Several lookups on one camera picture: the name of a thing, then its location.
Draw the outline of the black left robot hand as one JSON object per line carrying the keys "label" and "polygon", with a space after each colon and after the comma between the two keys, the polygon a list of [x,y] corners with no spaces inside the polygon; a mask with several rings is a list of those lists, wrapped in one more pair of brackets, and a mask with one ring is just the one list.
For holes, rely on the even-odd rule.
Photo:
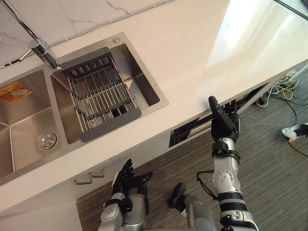
{"label": "black left robot hand", "polygon": [[112,185],[112,193],[123,193],[128,196],[130,189],[137,188],[138,193],[147,196],[146,183],[152,176],[151,171],[143,175],[135,175],[132,160],[129,159],[116,175]]}

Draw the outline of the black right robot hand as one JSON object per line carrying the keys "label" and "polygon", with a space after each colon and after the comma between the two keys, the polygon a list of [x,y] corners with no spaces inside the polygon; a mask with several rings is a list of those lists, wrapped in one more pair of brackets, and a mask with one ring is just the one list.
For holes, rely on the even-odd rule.
{"label": "black right robot hand", "polygon": [[212,112],[211,136],[215,142],[221,138],[230,138],[234,143],[239,138],[240,121],[235,100],[221,106],[214,96],[208,98]]}

